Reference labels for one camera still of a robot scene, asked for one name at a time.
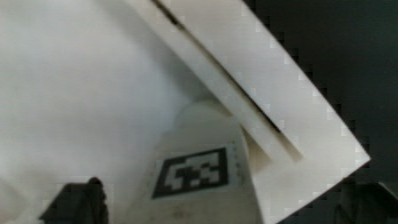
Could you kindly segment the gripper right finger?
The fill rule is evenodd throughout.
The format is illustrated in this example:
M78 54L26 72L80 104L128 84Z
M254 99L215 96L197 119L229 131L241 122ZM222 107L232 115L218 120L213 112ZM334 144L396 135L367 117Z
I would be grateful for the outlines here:
M398 224L398 182L339 184L277 224Z

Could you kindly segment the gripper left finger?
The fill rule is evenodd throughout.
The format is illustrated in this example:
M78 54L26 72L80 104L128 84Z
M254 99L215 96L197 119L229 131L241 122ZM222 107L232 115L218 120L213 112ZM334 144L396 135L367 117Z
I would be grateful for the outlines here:
M108 224L103 183L92 177L85 183L67 183L39 216L44 224Z

